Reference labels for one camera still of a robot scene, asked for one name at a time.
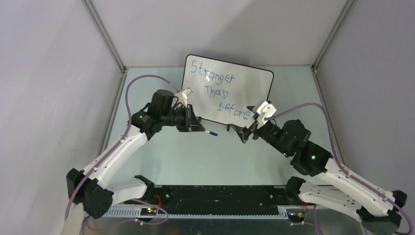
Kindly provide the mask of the white whiteboard black frame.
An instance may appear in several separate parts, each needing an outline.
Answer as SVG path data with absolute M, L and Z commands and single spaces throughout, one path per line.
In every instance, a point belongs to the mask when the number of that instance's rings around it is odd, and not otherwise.
M 189 54 L 182 87 L 192 90 L 187 102 L 197 117 L 245 127 L 254 116 L 247 107 L 268 99 L 273 79 L 270 70 Z

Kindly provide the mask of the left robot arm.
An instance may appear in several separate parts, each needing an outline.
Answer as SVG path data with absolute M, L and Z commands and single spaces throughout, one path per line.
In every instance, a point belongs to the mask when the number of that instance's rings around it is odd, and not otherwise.
M 102 217 L 112 205 L 138 199 L 143 204 L 154 200 L 155 191 L 144 177 L 110 184 L 118 169 L 144 146 L 164 126 L 174 126 L 179 132 L 205 132 L 205 127 L 195 116 L 193 107 L 187 102 L 193 93 L 186 88 L 177 94 L 159 89 L 143 109 L 129 115 L 125 132 L 82 170 L 71 169 L 67 176 L 69 199 L 74 204 L 83 204 L 90 217 Z

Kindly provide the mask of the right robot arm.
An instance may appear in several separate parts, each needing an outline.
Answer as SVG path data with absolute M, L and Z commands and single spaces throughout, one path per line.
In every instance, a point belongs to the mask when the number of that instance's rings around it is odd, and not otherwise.
M 319 179 L 336 187 L 323 189 L 300 177 L 287 182 L 284 197 L 292 205 L 299 202 L 321 205 L 344 213 L 376 235 L 392 235 L 402 220 L 398 209 L 406 203 L 407 194 L 385 190 L 338 162 L 329 151 L 309 140 L 311 132 L 300 120 L 289 120 L 282 128 L 272 122 L 250 127 L 231 125 L 243 143 L 250 136 L 261 138 L 285 157 L 300 174 Z

